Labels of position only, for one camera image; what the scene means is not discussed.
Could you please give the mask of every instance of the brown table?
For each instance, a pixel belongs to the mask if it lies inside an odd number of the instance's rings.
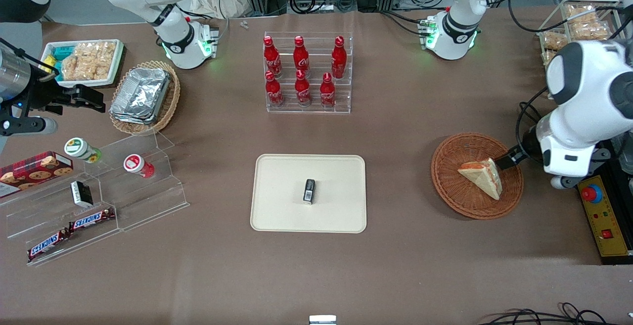
[[[537,27],[550,10],[516,11]],[[344,325],[451,325],[516,307],[558,314],[563,301],[630,320],[633,269],[597,266],[575,190],[552,189],[549,176],[525,162],[520,205],[499,220],[471,221],[431,184],[430,157],[441,140],[477,131],[514,145],[517,102],[544,84],[534,37],[507,11],[490,10],[475,47],[452,62],[422,52],[379,14],[248,19],[249,30],[239,21],[217,59],[178,71],[183,93],[164,133],[176,143],[172,166],[191,206],[36,268],[25,265],[23,243],[0,237],[3,323],[305,324],[310,314],[332,313]],[[165,60],[147,24],[44,28],[45,42],[121,39],[124,71]],[[351,115],[268,114],[265,30],[353,30]],[[553,108],[545,99],[538,105]],[[2,164],[61,150],[73,136],[94,145],[125,137],[108,115],[86,109],[68,108],[58,121],[52,136],[11,138]],[[252,230],[253,172],[263,153],[362,156],[366,230]]]

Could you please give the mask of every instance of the small jar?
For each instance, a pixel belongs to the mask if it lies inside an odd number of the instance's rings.
[[[142,156],[138,154],[130,154],[125,158],[123,167],[129,173],[138,174],[144,178],[151,178],[154,175],[154,165],[145,161]]]
[[[95,163],[101,158],[101,151],[88,144],[85,139],[75,137],[70,138],[64,145],[66,154],[73,158],[85,161],[86,163]]]

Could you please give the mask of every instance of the cardboard box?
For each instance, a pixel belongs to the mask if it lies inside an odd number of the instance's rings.
[[[72,160],[53,151],[0,169],[0,198],[73,172]]]

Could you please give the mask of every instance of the sandwich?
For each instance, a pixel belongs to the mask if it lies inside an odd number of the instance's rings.
[[[469,181],[475,183],[479,189],[483,190],[492,199],[499,199],[503,189],[497,165],[495,165],[495,161],[492,158],[464,163],[457,171]]]

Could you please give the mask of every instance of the coca-cola bottle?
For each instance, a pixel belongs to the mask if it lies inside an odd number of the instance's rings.
[[[321,83],[321,105],[324,108],[334,107],[334,83],[332,82],[332,74],[324,73],[323,82]]]
[[[297,91],[299,106],[307,108],[312,104],[312,97],[310,97],[310,82],[306,80],[305,71],[297,70],[297,81],[294,82],[294,89]]]
[[[345,39],[338,36],[334,39],[334,50],[332,51],[332,75],[334,79],[342,79],[345,73],[345,64],[348,61],[348,53],[345,52]]]
[[[276,108],[283,106],[281,87],[275,79],[275,74],[270,70],[266,72],[266,94],[269,96],[271,106]]]
[[[310,77],[310,55],[308,50],[303,45],[303,37],[294,37],[294,67],[297,70],[303,70],[306,73],[306,78]]]
[[[279,77],[281,75],[281,57],[273,44],[271,36],[264,37],[264,59],[266,59],[266,66],[269,70],[276,77]]]

